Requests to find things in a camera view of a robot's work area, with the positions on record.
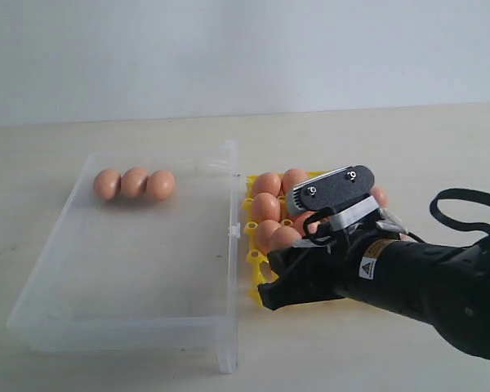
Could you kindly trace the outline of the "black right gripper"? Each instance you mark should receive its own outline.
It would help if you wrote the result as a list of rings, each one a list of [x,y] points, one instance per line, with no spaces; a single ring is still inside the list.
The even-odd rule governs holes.
[[[291,247],[270,251],[268,261],[278,278],[257,287],[262,305],[278,310],[342,299],[347,269],[357,268],[363,246],[380,238],[391,239],[392,233],[363,225],[352,234],[340,233],[324,246],[303,238],[301,246],[294,242]]]

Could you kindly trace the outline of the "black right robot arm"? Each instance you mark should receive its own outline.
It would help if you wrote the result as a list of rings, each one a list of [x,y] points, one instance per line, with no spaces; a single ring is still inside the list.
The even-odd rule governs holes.
[[[449,247],[368,225],[317,234],[319,245],[304,238],[269,253],[278,277],[258,287],[265,308],[349,298],[429,324],[461,352],[490,359],[490,235]]]

